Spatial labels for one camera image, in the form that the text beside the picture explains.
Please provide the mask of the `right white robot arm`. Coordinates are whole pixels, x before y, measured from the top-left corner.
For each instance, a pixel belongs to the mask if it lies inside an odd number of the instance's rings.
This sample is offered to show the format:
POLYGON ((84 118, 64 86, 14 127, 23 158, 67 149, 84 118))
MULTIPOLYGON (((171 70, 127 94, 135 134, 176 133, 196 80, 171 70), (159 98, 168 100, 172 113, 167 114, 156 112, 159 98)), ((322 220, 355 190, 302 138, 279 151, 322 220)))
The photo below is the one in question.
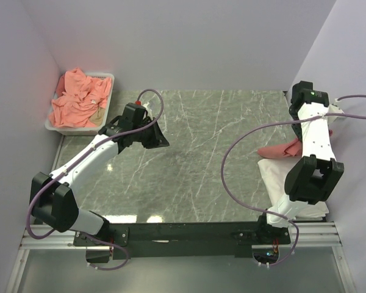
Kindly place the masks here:
POLYGON ((270 243, 277 236, 276 227, 285 227, 308 206, 325 202, 342 177, 344 164, 337 161, 330 143, 329 113, 328 94, 314 90, 312 82, 300 81, 292 87, 289 107, 296 139, 258 149, 262 172, 266 169, 264 162, 298 158, 285 175, 282 192, 276 193, 278 199, 267 213, 267 222, 255 230, 261 243, 270 243))

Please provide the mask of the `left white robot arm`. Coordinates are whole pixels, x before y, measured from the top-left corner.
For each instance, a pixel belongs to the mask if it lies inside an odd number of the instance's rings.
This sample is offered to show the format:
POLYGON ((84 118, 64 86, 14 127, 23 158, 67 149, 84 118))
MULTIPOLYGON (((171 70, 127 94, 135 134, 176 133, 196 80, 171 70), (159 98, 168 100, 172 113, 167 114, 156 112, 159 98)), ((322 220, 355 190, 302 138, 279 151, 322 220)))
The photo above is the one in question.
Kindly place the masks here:
POLYGON ((31 230, 31 217, 49 225, 54 231, 87 233, 95 245, 105 244, 110 237, 109 221, 92 211, 80 209, 75 194, 91 175, 133 143, 143 148, 167 147, 147 104, 128 103, 121 115, 103 126, 92 141, 75 157, 50 174, 42 172, 32 179, 26 229, 31 230))

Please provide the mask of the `red t-shirt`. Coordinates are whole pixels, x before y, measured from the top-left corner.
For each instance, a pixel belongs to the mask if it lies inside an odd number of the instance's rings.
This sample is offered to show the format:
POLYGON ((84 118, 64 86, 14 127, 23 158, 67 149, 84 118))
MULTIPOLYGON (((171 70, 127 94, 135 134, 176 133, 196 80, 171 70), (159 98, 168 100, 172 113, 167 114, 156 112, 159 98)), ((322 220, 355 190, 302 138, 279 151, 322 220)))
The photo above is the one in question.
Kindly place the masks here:
POLYGON ((257 154, 265 159, 281 159, 284 157, 301 157, 303 144, 295 138, 289 143, 265 146, 257 150, 257 154))

